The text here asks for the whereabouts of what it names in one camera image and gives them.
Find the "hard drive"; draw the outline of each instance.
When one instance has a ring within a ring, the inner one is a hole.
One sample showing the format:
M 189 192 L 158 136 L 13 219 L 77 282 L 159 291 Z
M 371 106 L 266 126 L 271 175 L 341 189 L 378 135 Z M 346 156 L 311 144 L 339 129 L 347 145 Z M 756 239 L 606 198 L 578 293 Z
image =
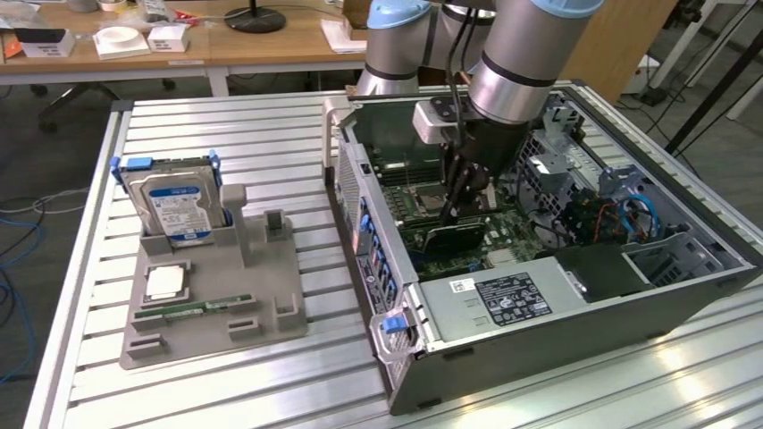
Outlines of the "hard drive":
M 214 228 L 230 225 L 219 202 L 219 157 L 162 159 L 131 158 L 111 172 L 143 222 L 146 235 L 166 235 L 175 248 L 211 242 Z

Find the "slotted aluminum surface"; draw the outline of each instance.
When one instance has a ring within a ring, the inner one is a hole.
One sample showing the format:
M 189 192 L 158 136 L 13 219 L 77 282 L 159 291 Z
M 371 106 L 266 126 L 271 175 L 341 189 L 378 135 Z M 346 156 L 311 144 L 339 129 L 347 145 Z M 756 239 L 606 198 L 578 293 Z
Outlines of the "slotted aluminum surface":
M 70 322 L 59 349 L 51 335 L 41 377 L 51 376 L 39 381 L 27 427 L 763 425 L 760 285 L 717 302 L 658 340 L 429 411 L 387 414 L 321 180 L 321 103 L 339 94 L 139 102 L 121 120 L 121 114 L 113 115 L 102 161 L 111 152 L 182 157 L 215 148 L 225 182 L 247 185 L 246 213 L 286 209 L 295 224 L 310 331 L 271 346 L 125 371 L 118 357 L 141 221 L 107 171 L 98 172 L 105 198 L 89 202 L 94 222 L 81 235 L 91 237 L 91 245 L 85 246 L 82 274 L 73 274 L 77 266 L 70 270 L 67 282 L 73 276 L 78 293 L 71 308 L 59 308 L 57 323 Z

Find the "paper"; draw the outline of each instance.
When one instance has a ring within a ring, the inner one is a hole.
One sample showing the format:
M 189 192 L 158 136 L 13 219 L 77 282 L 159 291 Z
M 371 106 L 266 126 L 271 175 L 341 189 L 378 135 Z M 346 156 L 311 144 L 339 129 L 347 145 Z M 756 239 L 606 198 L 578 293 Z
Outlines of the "paper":
M 350 39 L 341 21 L 321 20 L 321 28 L 334 52 L 338 54 L 366 52 L 366 41 Z

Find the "white cable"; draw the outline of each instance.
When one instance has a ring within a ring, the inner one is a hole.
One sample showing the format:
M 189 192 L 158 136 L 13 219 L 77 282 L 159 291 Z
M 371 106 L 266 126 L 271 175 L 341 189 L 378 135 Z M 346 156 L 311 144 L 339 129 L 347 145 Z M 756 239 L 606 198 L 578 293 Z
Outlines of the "white cable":
M 49 195 L 43 198 L 41 198 L 38 201 L 35 201 L 35 203 L 30 206 L 30 207 L 25 207 L 25 208 L 18 208 L 17 210 L 0 210 L 0 213 L 7 214 L 7 215 L 13 215 L 15 213 L 25 213 L 29 212 L 30 210 L 35 210 L 37 213 L 43 213 L 43 210 L 41 209 L 42 206 L 47 203 L 50 203 L 54 199 L 61 198 L 61 197 L 69 197 L 70 195 L 75 195 L 75 194 L 87 194 L 90 188 L 81 188 L 81 189 L 69 189 L 65 190 L 62 192 L 59 192 L 58 194 L 53 194 Z M 71 213 L 71 212 L 77 212 L 78 210 L 82 210 L 85 208 L 85 205 L 78 206 L 78 207 L 73 207 L 73 208 L 67 208 L 63 210 L 46 210 L 46 215 L 61 215 L 63 213 Z

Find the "sticker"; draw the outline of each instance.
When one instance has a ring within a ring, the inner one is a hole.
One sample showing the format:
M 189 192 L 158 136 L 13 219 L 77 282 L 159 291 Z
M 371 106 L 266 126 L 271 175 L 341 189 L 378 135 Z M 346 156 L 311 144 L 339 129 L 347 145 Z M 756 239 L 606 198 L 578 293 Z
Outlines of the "sticker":
M 202 189 L 197 186 L 153 189 L 154 210 L 163 225 L 165 234 L 175 240 L 197 240 L 210 235 L 207 210 L 198 206 Z
M 481 282 L 477 292 L 498 326 L 516 324 L 540 315 L 550 315 L 552 307 L 528 273 Z
M 470 278 L 470 279 L 454 280 L 452 282 L 452 289 L 454 290 L 454 293 L 466 292 L 468 290 L 474 290 L 476 279 Z
M 175 60 L 167 63 L 170 65 L 205 65 L 205 60 Z

